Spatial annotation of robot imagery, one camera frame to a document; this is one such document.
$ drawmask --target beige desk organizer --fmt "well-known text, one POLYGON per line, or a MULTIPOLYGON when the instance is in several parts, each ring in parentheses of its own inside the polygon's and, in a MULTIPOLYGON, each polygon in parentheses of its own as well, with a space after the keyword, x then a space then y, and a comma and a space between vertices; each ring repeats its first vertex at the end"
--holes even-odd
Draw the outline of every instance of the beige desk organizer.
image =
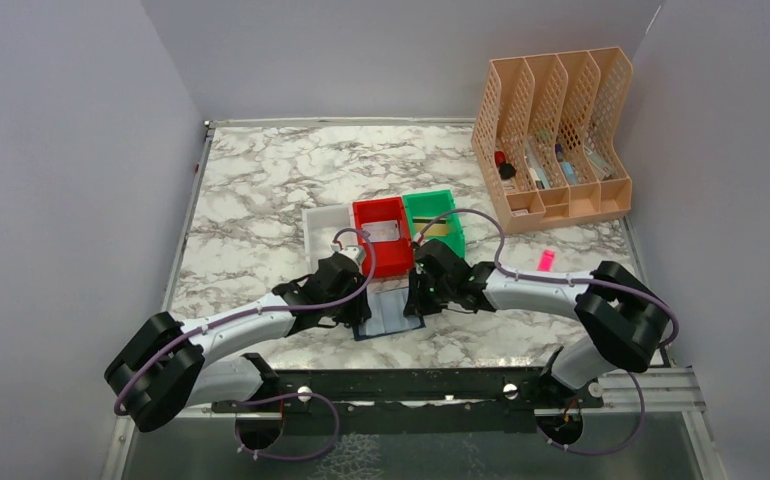
POLYGON ((473 149, 507 233, 612 220, 630 210, 632 181, 612 139, 632 80, 620 48, 491 60, 473 131, 473 149), (549 185, 529 173, 527 142, 549 185), (606 178, 584 145, 614 169, 606 178), (556 160, 556 143, 576 175, 570 185, 556 160), (517 173, 503 186, 494 164, 501 150, 517 173))

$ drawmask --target gray wall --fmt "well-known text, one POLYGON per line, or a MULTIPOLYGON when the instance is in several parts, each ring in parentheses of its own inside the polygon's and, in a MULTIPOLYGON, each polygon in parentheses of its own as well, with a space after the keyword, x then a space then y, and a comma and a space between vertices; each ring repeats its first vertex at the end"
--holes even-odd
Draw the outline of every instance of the gray wall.
POLYGON ((662 0, 142 0, 200 112, 474 116, 487 61, 620 45, 662 0))
POLYGON ((0 1, 0 478, 98 477, 202 144, 138 1, 77 3, 0 1))
POLYGON ((770 478, 770 1, 669 0, 634 63, 619 143, 647 273, 730 478, 770 478))

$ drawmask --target pink marker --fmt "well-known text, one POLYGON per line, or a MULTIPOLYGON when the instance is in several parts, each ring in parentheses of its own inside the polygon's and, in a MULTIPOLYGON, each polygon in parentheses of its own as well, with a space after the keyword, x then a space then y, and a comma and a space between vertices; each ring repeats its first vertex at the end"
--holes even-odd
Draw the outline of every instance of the pink marker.
POLYGON ((552 250, 544 250, 544 253, 541 254, 541 261, 538 262, 538 271, 539 272, 549 272, 550 268, 553 266, 553 259, 556 258, 556 253, 552 250))

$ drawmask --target marble table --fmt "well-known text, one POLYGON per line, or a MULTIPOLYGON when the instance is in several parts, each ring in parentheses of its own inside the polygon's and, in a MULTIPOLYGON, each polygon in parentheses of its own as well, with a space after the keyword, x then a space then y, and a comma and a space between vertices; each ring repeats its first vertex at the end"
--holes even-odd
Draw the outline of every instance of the marble table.
MULTIPOLYGON (((213 315, 307 273, 301 210, 447 188, 456 206, 493 214, 470 145, 470 126, 227 127, 215 132, 171 312, 213 315)), ((493 258, 494 228, 463 215, 470 263, 493 258)), ((514 235, 503 261, 554 271, 614 260, 632 271, 620 222, 514 235)), ((374 288, 393 288, 378 283, 374 288)), ((274 368, 543 365, 585 335, 574 320, 533 312, 444 312, 426 328, 357 342, 345 328, 312 329, 248 349, 274 368)))

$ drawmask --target green object in organizer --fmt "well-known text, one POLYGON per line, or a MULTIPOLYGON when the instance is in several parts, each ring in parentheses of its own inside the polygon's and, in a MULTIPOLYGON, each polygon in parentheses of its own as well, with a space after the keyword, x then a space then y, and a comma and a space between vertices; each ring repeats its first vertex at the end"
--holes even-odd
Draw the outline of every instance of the green object in organizer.
MULTIPOLYGON (((406 220, 412 237, 438 215, 456 208, 453 194, 449 190, 403 195, 406 220)), ((465 241, 462 223, 458 214, 452 214, 438 221, 426 231, 426 239, 437 238, 446 243, 456 255, 464 258, 465 241)))

